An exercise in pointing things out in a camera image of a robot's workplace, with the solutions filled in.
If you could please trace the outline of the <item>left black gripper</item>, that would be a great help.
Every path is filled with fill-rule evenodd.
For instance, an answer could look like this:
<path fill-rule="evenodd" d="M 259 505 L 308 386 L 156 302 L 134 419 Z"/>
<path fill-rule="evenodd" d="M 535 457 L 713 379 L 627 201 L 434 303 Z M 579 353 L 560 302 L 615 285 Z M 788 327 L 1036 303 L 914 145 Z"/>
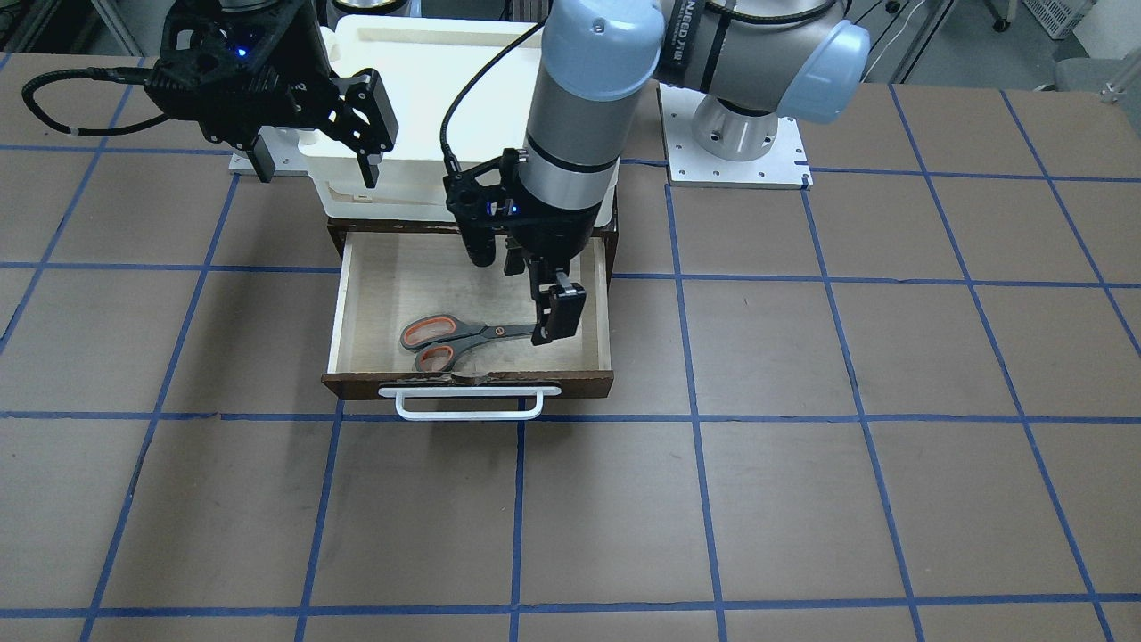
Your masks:
<path fill-rule="evenodd" d="M 531 344 L 547 346 L 574 338 L 586 306 L 586 289 L 570 281 L 570 260 L 586 247 L 594 230 L 600 201 L 586 208 L 563 208 L 531 193 L 521 170 L 543 159 L 521 159 L 521 151 L 504 149 L 501 157 L 463 170 L 455 154 L 443 151 L 446 208 L 452 212 L 469 259 L 489 267 L 496 259 L 497 230 L 521 245 L 531 259 L 542 259 L 545 273 L 531 271 L 531 296 L 537 304 L 537 324 Z"/>

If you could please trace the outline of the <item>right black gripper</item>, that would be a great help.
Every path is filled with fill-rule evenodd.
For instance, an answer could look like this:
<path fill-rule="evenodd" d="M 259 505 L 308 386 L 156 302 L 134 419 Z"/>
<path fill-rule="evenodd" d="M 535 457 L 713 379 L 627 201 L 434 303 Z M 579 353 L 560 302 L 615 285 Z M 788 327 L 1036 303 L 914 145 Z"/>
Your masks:
<path fill-rule="evenodd" d="M 399 124 L 378 70 L 333 75 L 310 1 L 176 1 L 146 94 L 212 143 L 248 149 L 260 182 L 275 162 L 262 125 L 321 128 L 375 188 Z"/>

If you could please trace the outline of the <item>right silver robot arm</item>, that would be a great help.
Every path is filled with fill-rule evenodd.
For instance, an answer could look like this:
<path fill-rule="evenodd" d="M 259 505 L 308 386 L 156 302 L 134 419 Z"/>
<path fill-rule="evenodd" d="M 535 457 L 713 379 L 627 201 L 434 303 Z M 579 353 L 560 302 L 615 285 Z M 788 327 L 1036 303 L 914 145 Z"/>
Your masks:
<path fill-rule="evenodd" d="M 310 1 L 176 1 L 145 90 L 168 117 L 243 152 L 264 182 L 275 171 L 264 127 L 342 143 L 370 188 L 398 133 L 378 70 L 332 70 Z"/>

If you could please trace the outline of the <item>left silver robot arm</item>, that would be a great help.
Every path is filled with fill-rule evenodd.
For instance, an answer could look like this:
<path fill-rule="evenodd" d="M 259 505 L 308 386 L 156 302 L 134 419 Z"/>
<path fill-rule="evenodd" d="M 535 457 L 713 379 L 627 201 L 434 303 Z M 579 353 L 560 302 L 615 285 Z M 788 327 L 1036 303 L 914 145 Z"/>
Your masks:
<path fill-rule="evenodd" d="M 527 273 L 535 346 L 570 338 L 586 289 L 570 261 L 586 247 L 644 86 L 705 94 L 742 117 L 830 123 L 860 84 L 871 36 L 839 1 L 555 1 L 521 149 L 462 169 L 442 145 L 443 184 L 469 259 L 489 267 L 496 231 L 516 243 L 505 274 Z"/>

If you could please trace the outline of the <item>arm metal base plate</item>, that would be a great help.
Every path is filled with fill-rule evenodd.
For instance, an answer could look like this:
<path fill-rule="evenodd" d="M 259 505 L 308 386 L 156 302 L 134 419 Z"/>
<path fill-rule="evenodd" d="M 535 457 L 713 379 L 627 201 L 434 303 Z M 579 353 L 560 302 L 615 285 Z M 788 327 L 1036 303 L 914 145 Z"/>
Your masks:
<path fill-rule="evenodd" d="M 659 86 L 659 107 L 673 185 L 808 188 L 814 182 L 794 117 L 742 115 L 680 86 Z"/>
<path fill-rule="evenodd" d="M 278 177 L 308 177 L 308 163 L 296 145 L 285 147 L 270 146 L 270 155 L 274 163 L 273 178 Z M 257 172 L 249 159 L 240 152 L 235 152 L 228 164 L 233 174 L 253 176 Z"/>

